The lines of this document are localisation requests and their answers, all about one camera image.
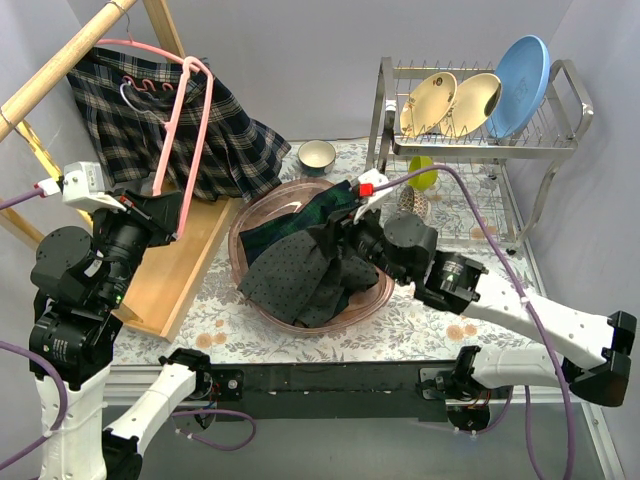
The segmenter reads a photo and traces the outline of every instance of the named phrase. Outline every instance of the wooden frame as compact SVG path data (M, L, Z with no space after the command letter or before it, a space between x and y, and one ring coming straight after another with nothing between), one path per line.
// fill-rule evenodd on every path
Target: wooden frame
M24 117L40 102L95 43L128 11L136 0L107 3L58 53L4 105L0 116L0 142L16 127L47 172L58 170ZM166 0L143 0L160 46L181 57L182 43ZM215 203L193 200L187 227L179 242L150 249L138 268L116 315L136 328L172 341L186 316L204 276L235 216L240 200L221 198ZM0 226L32 248L43 234L12 209L0 212Z

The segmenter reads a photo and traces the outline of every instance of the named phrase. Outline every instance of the cream plate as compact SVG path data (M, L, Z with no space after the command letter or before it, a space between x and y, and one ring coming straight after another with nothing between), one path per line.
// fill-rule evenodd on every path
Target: cream plate
M440 132L448 137L462 137L487 121L498 101L502 85L493 73L479 73L458 87L451 109L440 122Z
M431 75L418 85L400 113L400 128L409 137L428 133L444 117L456 97L458 82L449 72Z

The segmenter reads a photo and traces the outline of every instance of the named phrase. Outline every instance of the black and white plaid fabric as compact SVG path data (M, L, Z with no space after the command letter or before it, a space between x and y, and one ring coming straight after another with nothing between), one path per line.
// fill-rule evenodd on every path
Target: black and white plaid fabric
M182 66L155 63L123 53L94 48L68 74L76 104L106 174L112 183L138 180L155 171L182 74ZM120 95L124 76L155 91L125 87L131 109ZM187 184L202 118L206 75L191 74L173 142L167 173L181 188ZM169 83L174 90L163 90ZM282 158L291 146L276 132L252 120L233 94L216 78L207 136L194 193L246 201L280 185Z

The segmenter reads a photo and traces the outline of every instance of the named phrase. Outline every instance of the floral tablecloth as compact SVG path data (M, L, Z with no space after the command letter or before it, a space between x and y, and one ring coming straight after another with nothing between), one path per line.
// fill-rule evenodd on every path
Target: floral tablecloth
M328 180L352 179L363 172L365 141L335 142L334 145L337 160ZM294 145L284 160L283 182L301 176L295 164L298 147L299 144ZM487 221L490 230L500 236L507 224L504 213L500 215L504 209L501 204L499 208L486 204L502 202L500 196L495 195L496 182L472 174L477 173L474 168L482 166L470 164L458 168L474 198L481 203L481 211L492 212ZM457 250L506 278L487 243L478 241L475 246L464 248L447 245L448 234L468 231L475 238L474 232L479 230L469 207L459 202L457 188L453 179L441 174L434 188L427 191L432 204L427 220L440 232L439 248ZM453 191L458 192L455 197L451 194ZM519 254L510 258L510 262L521 281L533 288L527 260ZM177 347L202 350L214 363L276 363L453 359L464 345L527 348L532 343L497 325L425 307L413 299L412 287L398 286L385 307L347 329L314 336L286 333L261 318L236 290L231 280L225 238L175 341L168 343L124 328L116 340L114 364L157 364L159 356L168 355Z

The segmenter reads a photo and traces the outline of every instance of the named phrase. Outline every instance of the white wall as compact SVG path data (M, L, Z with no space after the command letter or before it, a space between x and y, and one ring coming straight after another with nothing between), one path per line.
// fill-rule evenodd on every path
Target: white wall
M556 177L531 242L554 300L593 313L626 310L640 316L640 3L614 3L611 8L611 2L574 0L551 41L553 58L574 60L595 117ZM545 167L530 161L510 165L525 216ZM625 404L605 412L627 478L640 478L639 352L633 355Z
M81 22L103 0L69 0ZM141 2L132 32L154 41ZM187 53L206 56L249 115L288 139L368 135L380 57L494 62L550 40L570 0L173 0ZM114 34L122 36L126 21Z
M79 23L65 0L0 0L0 105L42 66L78 30ZM53 158L61 165L95 159L66 82L49 94L27 116ZM0 143L0 197L7 199L46 177L27 144L11 133ZM59 198L35 199L17 207L42 232L65 224L81 225L79 216ZM33 325L29 282L34 252L0 228L0 337L28 346ZM0 352L0 458L4 460L40 435L40 403L21 357ZM0 478L37 475L40 454L35 453L0 473Z

